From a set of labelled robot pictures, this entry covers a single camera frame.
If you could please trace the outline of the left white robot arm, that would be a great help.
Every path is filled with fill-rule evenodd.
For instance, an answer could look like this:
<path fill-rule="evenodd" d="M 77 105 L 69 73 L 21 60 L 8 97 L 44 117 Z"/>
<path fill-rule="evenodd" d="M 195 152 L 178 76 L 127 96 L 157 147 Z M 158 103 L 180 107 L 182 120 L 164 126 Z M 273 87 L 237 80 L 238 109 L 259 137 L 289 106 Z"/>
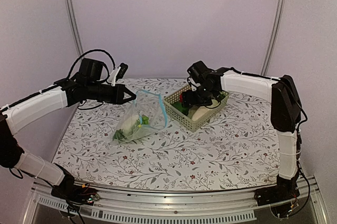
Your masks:
<path fill-rule="evenodd" d="M 86 58 L 92 52 L 96 50 L 85 52 L 75 61 L 80 64 L 76 73 L 73 72 L 75 67 L 71 66 L 65 78 L 1 108 L 1 166 L 15 168 L 58 186 L 58 192 L 67 200 L 78 196 L 73 176 L 64 168 L 25 150 L 14 136 L 32 122 L 86 100 L 122 105 L 136 98 L 124 84 L 117 83 L 125 75 L 128 66 L 125 63 L 119 66 L 113 64 L 113 69 L 102 78 L 102 71 L 108 67 L 102 61 Z"/>

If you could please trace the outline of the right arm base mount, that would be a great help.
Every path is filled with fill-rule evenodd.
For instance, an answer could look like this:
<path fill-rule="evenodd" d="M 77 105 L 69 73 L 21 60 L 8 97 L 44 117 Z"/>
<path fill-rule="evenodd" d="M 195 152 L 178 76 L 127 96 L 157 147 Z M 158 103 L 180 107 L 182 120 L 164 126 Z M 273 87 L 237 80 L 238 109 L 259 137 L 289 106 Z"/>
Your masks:
<path fill-rule="evenodd" d="M 284 204 L 271 207 L 271 212 L 279 219 L 288 218 L 293 210 L 299 206 L 298 196 L 300 192 L 296 180 L 296 177 L 287 180 L 277 176 L 275 186 L 263 187 L 254 192 L 257 205 L 264 206 L 286 201 Z"/>

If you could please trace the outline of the green toy vegetable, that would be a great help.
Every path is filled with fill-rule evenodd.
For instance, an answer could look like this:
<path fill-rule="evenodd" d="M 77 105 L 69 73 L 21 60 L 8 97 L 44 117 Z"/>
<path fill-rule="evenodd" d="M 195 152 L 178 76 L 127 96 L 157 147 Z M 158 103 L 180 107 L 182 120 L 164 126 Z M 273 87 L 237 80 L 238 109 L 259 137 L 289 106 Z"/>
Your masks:
<path fill-rule="evenodd" d="M 179 101 L 173 103 L 172 106 L 185 116 L 189 114 L 189 108 L 184 107 Z"/>

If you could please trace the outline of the white toy radish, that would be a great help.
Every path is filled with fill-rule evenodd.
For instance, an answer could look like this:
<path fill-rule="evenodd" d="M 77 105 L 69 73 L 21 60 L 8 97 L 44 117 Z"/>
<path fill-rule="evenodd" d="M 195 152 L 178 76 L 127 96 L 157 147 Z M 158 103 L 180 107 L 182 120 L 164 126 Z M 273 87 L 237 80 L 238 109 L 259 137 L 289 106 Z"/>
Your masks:
<path fill-rule="evenodd" d="M 138 114 L 127 115 L 116 126 L 113 140 L 129 142 L 133 135 L 140 129 L 141 119 Z"/>

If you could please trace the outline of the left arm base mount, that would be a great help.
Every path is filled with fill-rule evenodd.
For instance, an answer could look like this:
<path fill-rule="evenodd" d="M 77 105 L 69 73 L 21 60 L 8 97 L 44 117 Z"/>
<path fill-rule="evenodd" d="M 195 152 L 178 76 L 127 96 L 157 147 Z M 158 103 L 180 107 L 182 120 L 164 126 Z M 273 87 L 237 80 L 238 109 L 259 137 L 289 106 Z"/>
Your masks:
<path fill-rule="evenodd" d="M 51 195 L 53 197 L 69 200 L 77 205 L 93 205 L 100 199 L 98 191 L 90 187 L 89 183 L 76 185 L 75 178 L 63 167 L 57 165 L 62 170 L 65 177 L 58 186 L 53 186 Z"/>

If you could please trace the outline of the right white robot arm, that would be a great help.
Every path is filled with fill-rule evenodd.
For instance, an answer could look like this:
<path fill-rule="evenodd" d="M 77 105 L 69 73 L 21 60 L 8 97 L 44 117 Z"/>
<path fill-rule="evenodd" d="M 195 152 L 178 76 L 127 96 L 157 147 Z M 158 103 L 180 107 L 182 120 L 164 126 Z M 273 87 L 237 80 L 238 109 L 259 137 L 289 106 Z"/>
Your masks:
<path fill-rule="evenodd" d="M 300 173 L 300 125 L 307 121 L 294 83 L 289 75 L 266 77 L 240 72 L 233 67 L 208 68 L 201 60 L 187 69 L 193 89 L 183 92 L 183 107 L 210 107 L 213 100 L 220 99 L 223 91 L 233 91 L 255 96 L 270 102 L 270 120 L 279 139 L 280 166 L 278 185 L 272 190 L 277 201 L 289 196 L 293 187 L 289 181 L 296 181 Z"/>

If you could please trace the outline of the clear zip top bag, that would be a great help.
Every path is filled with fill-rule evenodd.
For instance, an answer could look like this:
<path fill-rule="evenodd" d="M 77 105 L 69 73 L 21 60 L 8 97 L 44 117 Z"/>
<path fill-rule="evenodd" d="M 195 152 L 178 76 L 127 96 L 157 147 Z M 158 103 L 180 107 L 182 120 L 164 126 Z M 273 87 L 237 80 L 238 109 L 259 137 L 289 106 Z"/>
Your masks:
<path fill-rule="evenodd" d="M 167 127 L 168 118 L 160 94 L 138 90 L 112 134 L 112 141 L 128 144 Z"/>

